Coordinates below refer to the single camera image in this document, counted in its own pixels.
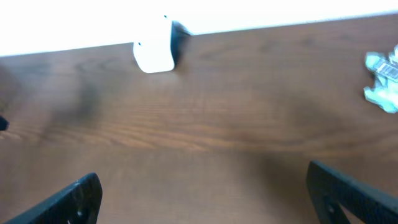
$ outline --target white background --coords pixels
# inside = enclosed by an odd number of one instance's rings
[[[134,42],[154,15],[197,35],[398,12],[398,0],[2,1],[3,56]]]

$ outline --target wooden table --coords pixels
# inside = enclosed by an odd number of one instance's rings
[[[318,159],[398,196],[398,115],[364,99],[398,15],[192,37],[172,72],[121,44],[0,58],[0,221],[89,172],[98,223],[317,223]]]

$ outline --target black object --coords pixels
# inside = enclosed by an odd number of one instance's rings
[[[102,188],[98,176],[87,174],[6,223],[96,223],[101,199]]]
[[[349,223],[339,204],[365,223],[398,223],[398,199],[312,161],[307,187],[321,224]]]
[[[186,28],[181,25],[181,23],[177,21],[172,21],[172,31],[170,38],[170,50],[172,53],[174,66],[177,67],[182,50],[185,46],[187,39],[190,37],[190,34],[187,32]]]
[[[8,121],[0,116],[0,131],[5,131],[8,128]]]

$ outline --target wood grain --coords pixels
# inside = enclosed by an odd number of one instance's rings
[[[398,196],[398,117],[363,97],[397,21],[194,36],[157,74],[131,44],[0,58],[0,221],[88,172],[99,223],[317,223],[312,159]]]

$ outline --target crumpled plastic wrapper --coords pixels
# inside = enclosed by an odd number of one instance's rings
[[[365,66],[375,76],[373,88],[364,88],[365,99],[387,113],[398,112],[398,45],[388,58],[381,53],[368,52]]]

